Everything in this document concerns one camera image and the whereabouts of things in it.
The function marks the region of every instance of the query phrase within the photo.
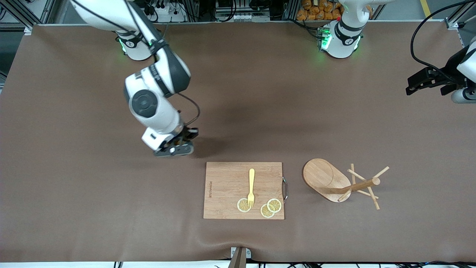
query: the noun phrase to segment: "fork handle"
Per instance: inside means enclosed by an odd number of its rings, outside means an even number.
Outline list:
[[[255,170],[253,168],[249,169],[249,193],[253,193],[253,185],[255,184]]]

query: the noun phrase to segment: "yellow fork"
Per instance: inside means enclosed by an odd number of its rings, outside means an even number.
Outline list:
[[[248,194],[248,207],[252,208],[255,203],[255,195],[253,194],[253,185],[255,183],[255,170],[251,168],[249,170],[249,194]]]

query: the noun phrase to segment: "brown tablecloth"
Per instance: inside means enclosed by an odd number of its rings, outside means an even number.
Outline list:
[[[220,259],[232,246],[261,261],[475,261],[476,105],[405,95],[423,68],[416,26],[369,23],[343,60],[292,23],[170,26],[202,109],[195,153],[171,159],[142,143],[122,94],[151,60],[123,56],[111,32],[34,27],[0,96],[0,261]],[[459,49],[442,22],[416,39],[436,66]],[[390,166],[382,209],[325,200],[302,179],[312,158],[364,177]],[[286,219],[203,219],[207,161],[282,162]]]

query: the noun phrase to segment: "yellow line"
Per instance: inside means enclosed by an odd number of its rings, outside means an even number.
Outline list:
[[[428,3],[426,2],[426,0],[420,0],[420,3],[421,3],[421,7],[423,8],[423,12],[425,13],[425,18],[426,18],[431,14],[430,8],[428,7]]]

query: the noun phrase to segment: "cutting board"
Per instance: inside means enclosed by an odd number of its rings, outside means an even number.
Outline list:
[[[249,169],[255,169],[253,193],[255,204],[243,213],[237,203],[248,197]],[[207,162],[205,179],[205,200],[203,218],[205,219],[266,219],[261,215],[261,206],[268,200],[277,198],[282,209],[269,220],[284,219],[283,167],[275,162]]]

